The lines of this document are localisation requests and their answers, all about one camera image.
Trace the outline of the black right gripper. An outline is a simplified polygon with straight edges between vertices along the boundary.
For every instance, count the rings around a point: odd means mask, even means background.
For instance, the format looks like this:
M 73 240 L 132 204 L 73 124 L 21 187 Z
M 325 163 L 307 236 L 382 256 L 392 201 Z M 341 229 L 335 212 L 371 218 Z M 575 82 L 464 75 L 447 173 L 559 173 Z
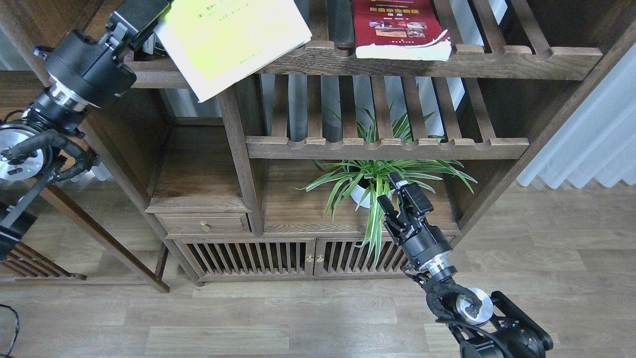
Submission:
M 377 197 L 377 202 L 386 218 L 384 227 L 409 261 L 404 271 L 456 271 L 447 261 L 450 243 L 437 226 L 427 222 L 433 206 L 420 186 L 409 185 L 398 172 L 390 173 L 388 179 L 399 196 L 400 212 L 386 195 Z

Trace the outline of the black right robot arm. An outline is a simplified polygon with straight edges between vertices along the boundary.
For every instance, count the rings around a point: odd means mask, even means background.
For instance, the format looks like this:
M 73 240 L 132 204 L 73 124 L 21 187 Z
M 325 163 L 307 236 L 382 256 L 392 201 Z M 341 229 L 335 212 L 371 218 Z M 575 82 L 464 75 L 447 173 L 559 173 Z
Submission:
M 534 320 L 500 291 L 487 294 L 457 284 L 456 268 L 447 257 L 452 247 L 442 231 L 427 222 L 433 206 L 420 186 L 399 173 L 389 175 L 399 197 L 399 210 L 379 197 L 384 225 L 409 261 L 404 274 L 426 292 L 437 322 L 445 324 L 463 358 L 543 358 L 554 341 Z

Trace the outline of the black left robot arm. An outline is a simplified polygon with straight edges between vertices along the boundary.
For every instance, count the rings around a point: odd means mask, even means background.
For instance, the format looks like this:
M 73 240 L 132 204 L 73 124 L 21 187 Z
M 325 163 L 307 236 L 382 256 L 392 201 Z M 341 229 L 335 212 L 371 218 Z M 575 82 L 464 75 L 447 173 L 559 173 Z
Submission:
M 16 205 L 1 206 L 1 260 L 16 248 L 36 217 L 26 208 L 52 183 L 91 168 L 86 150 L 72 141 L 82 138 L 78 126 L 87 106 L 105 108 L 117 102 L 137 76 L 123 63 L 125 50 L 137 50 L 150 37 L 168 0 L 126 0 L 109 16 L 98 40 L 74 30 L 57 48 L 35 47 L 54 84 L 44 88 L 19 120 L 1 125 L 1 177 L 36 185 Z

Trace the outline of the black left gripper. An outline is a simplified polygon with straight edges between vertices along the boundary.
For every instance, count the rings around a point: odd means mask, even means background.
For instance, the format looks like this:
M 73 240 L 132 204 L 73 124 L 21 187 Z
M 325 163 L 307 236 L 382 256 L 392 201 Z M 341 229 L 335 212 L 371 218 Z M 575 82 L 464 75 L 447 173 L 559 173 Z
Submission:
M 170 0 L 126 0 L 109 16 L 98 41 L 79 30 L 70 32 L 57 48 L 34 47 L 45 60 L 54 85 L 45 90 L 52 102 L 67 110 L 114 104 L 137 77 L 120 55 L 136 50 L 152 34 Z

